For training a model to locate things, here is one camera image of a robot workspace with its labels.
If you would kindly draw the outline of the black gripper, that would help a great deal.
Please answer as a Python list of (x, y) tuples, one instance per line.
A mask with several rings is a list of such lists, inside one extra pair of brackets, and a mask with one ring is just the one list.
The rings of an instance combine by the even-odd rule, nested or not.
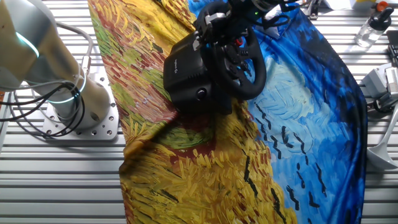
[(264, 15), (264, 8), (258, 1), (230, 0), (231, 15), (228, 17), (223, 12), (201, 12), (195, 21), (193, 50), (199, 50), (207, 44), (213, 44), (213, 50), (217, 47), (233, 44), (237, 47), (243, 45), (243, 37), (246, 31)]

